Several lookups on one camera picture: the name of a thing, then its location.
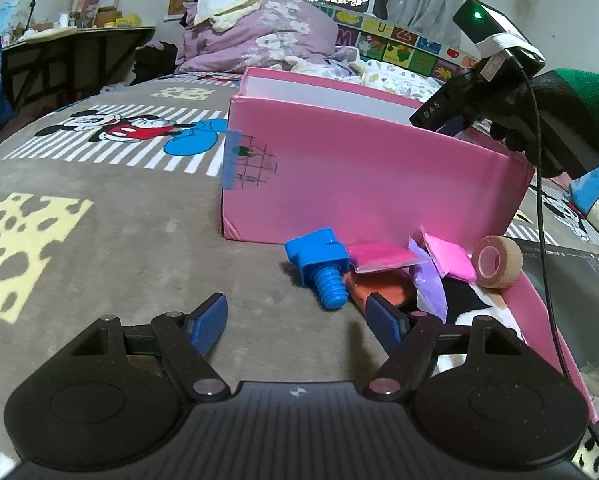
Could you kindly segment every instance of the yellow cheese print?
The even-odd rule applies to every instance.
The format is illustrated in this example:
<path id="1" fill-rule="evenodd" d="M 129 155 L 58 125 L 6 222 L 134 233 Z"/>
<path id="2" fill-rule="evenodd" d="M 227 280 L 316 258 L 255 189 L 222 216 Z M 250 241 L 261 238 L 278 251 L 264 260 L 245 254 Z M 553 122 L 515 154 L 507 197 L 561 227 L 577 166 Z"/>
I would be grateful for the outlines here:
<path id="1" fill-rule="evenodd" d="M 92 205 L 90 200 L 25 193 L 0 202 L 0 319 L 17 321 L 51 260 L 44 248 L 66 240 Z"/>

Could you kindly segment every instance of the wooden table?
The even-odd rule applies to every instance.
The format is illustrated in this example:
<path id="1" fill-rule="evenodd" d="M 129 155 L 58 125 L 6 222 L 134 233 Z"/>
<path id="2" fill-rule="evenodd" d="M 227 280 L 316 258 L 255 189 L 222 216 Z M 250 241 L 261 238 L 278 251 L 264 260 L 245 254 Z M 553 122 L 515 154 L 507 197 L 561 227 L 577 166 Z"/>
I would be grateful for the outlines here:
<path id="1" fill-rule="evenodd" d="M 2 51 L 2 86 L 6 98 L 16 111 L 23 106 L 50 96 L 59 91 L 67 91 L 74 95 L 76 87 L 76 65 L 80 54 L 80 46 L 93 43 L 97 47 L 96 70 L 92 70 L 88 86 L 101 89 L 112 76 L 133 56 L 135 49 L 146 43 L 155 33 L 155 27 L 119 27 L 119 28 L 90 28 L 78 30 L 70 36 L 49 38 L 35 43 L 20 42 L 4 47 Z M 124 41 L 128 47 L 124 52 L 111 59 L 110 42 Z M 17 63 L 17 58 L 33 58 L 26 62 Z M 64 66 L 64 80 L 51 84 L 51 65 Z M 17 88 L 16 77 L 25 75 L 23 82 Z M 42 89 L 32 92 L 38 79 L 42 77 Z"/>

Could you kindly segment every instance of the beige bandage roll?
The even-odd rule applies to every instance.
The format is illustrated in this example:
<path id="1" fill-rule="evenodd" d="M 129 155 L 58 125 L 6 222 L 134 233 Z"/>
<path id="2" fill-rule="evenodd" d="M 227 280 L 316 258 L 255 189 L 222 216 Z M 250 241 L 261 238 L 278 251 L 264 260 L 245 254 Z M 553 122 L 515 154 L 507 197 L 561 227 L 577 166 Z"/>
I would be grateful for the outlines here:
<path id="1" fill-rule="evenodd" d="M 521 249 L 503 236 L 478 240 L 471 260 L 477 271 L 477 283 L 487 288 L 508 288 L 521 275 Z"/>

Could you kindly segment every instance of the pink box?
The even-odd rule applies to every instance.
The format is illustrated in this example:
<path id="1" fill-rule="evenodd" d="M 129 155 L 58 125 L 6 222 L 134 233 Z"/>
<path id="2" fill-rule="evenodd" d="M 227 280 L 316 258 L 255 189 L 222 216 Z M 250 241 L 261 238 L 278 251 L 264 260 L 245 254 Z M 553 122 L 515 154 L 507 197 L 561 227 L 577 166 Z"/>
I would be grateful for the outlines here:
<path id="1" fill-rule="evenodd" d="M 412 126 L 419 107 L 350 83 L 248 69 L 228 118 L 224 236 L 282 244 L 331 227 L 346 245 L 406 246 L 423 225 L 471 251 L 503 235 L 534 168 L 477 130 L 461 140 Z M 531 348 L 559 369 L 546 308 L 526 276 L 504 299 Z M 590 402 L 589 410 L 595 417 Z"/>

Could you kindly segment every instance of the blue plastic screw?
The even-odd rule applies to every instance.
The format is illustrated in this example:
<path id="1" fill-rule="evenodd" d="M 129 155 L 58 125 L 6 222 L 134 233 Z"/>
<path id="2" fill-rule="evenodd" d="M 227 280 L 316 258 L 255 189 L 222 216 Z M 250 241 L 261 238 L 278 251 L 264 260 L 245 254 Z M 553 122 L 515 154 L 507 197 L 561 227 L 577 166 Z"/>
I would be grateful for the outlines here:
<path id="1" fill-rule="evenodd" d="M 342 274 L 350 260 L 346 248 L 337 241 L 332 229 L 325 228 L 284 244 L 289 260 L 298 268 L 301 284 L 314 285 L 327 310 L 342 308 L 348 293 Z"/>

